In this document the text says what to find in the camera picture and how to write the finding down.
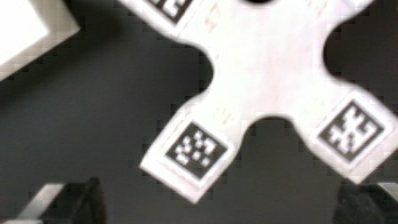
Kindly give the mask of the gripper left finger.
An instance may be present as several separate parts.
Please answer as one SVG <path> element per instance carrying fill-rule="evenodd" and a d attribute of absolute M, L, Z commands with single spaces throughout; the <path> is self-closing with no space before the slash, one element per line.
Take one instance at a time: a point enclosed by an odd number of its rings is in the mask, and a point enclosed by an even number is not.
<path fill-rule="evenodd" d="M 48 183 L 15 218 L 15 224 L 107 224 L 100 179 Z"/>

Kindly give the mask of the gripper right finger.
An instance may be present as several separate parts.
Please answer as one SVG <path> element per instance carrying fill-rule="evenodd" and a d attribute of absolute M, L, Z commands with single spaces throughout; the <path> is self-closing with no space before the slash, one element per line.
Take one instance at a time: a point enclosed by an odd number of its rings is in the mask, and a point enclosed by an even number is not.
<path fill-rule="evenodd" d="M 398 224 L 398 183 L 342 185 L 334 224 Z"/>

